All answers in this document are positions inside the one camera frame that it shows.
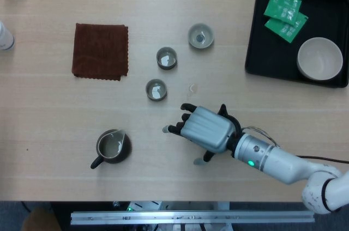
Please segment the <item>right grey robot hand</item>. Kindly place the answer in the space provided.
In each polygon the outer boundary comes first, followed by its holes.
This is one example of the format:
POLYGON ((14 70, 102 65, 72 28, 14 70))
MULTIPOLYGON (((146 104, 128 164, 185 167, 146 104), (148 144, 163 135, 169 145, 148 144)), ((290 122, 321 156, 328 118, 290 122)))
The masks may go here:
POLYGON ((238 120, 228 114, 226 105, 222 104, 218 113, 192 104, 182 104, 180 108, 187 111, 182 114, 182 121, 175 126, 166 125, 163 132, 184 137, 206 150, 202 158, 194 160, 195 165, 208 163, 217 153, 234 151, 242 128, 238 120))

